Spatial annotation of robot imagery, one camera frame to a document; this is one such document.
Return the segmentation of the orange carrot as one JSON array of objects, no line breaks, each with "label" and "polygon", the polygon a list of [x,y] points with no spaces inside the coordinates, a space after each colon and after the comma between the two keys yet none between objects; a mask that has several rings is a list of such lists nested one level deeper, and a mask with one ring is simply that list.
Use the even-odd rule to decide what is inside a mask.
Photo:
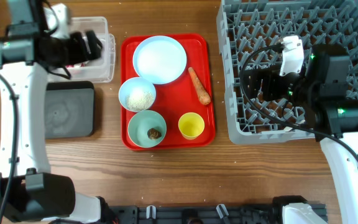
[{"label": "orange carrot", "polygon": [[208,105],[211,102],[211,97],[208,92],[205,90],[203,84],[199,80],[195,70],[192,67],[188,68],[188,72],[191,77],[191,81],[193,82],[193,86],[196,90],[196,94],[198,96],[198,100],[202,105]]}]

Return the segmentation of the pile of white rice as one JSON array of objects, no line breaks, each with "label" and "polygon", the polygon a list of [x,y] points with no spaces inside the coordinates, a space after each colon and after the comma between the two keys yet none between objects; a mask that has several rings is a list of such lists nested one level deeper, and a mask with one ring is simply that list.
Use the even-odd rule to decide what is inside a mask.
[{"label": "pile of white rice", "polygon": [[126,97],[127,108],[131,111],[147,110],[154,103],[155,96],[149,91],[133,91]]}]

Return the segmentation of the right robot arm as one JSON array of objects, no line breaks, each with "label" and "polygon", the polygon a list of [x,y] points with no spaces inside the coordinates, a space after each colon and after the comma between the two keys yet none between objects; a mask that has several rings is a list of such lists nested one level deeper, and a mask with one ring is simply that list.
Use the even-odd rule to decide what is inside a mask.
[{"label": "right robot arm", "polygon": [[[295,59],[265,69],[247,69],[249,62],[265,51],[280,52],[283,60]],[[243,97],[269,120],[285,127],[313,133],[331,169],[344,223],[358,223],[358,100],[347,97],[346,81],[350,55],[338,44],[311,48],[303,65],[301,44],[275,44],[252,52],[239,73]],[[267,114],[253,99],[262,91],[265,101],[284,98],[305,111],[305,124],[289,123]]]}]

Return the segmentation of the yellow plastic cup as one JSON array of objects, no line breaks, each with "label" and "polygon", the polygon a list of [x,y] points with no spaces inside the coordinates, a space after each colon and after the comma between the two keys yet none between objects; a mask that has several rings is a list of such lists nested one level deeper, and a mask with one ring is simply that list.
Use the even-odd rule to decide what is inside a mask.
[{"label": "yellow plastic cup", "polygon": [[194,112],[185,113],[178,120],[178,128],[185,139],[194,140],[204,131],[204,119]]}]

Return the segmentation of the mint green bowl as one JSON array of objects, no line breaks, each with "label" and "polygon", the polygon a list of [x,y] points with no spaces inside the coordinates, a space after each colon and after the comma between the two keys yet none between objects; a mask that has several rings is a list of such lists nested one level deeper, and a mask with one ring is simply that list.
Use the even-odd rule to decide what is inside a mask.
[{"label": "mint green bowl", "polygon": [[[147,131],[155,128],[162,133],[162,137],[151,140],[147,136]],[[141,148],[151,148],[160,144],[167,133],[165,119],[156,111],[144,110],[136,113],[129,121],[127,127],[129,139]]]}]

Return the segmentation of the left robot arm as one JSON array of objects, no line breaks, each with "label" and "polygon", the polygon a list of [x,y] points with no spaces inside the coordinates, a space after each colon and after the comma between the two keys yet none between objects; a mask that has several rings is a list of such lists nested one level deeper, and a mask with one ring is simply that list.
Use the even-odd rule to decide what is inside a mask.
[{"label": "left robot arm", "polygon": [[9,1],[11,23],[0,37],[0,222],[111,223],[101,197],[75,191],[51,173],[45,147],[48,76],[70,78],[68,66],[100,58],[92,30],[70,32],[64,4]]}]

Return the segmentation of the light blue plate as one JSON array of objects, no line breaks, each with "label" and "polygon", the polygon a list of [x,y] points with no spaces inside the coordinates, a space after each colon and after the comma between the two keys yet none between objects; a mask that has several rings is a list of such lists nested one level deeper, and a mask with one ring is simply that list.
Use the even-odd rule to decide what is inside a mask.
[{"label": "light blue plate", "polygon": [[179,41],[156,35],[143,40],[132,58],[138,76],[155,85],[164,85],[178,79],[185,71],[187,54]]}]

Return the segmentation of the light blue bowl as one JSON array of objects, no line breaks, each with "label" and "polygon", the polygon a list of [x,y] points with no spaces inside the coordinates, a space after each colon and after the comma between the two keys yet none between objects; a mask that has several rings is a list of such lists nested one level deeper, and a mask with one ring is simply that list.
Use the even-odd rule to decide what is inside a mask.
[{"label": "light blue bowl", "polygon": [[126,80],[119,89],[121,106],[135,113],[149,109],[156,97],[154,85],[141,77]]}]

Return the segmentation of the brown shiitake mushroom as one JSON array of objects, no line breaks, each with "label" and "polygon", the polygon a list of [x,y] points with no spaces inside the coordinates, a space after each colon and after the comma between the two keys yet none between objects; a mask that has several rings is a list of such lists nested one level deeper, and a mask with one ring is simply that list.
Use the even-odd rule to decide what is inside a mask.
[{"label": "brown shiitake mushroom", "polygon": [[162,133],[155,128],[151,128],[147,131],[147,136],[151,140],[157,140],[162,137]]}]

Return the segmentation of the red snack wrapper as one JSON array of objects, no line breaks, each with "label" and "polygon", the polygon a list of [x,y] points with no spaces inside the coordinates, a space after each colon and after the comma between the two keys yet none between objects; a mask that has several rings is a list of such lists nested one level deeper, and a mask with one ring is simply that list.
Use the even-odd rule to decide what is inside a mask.
[{"label": "red snack wrapper", "polygon": [[73,65],[66,65],[66,68],[81,68],[81,67],[85,67],[87,63],[88,62],[81,62]]}]

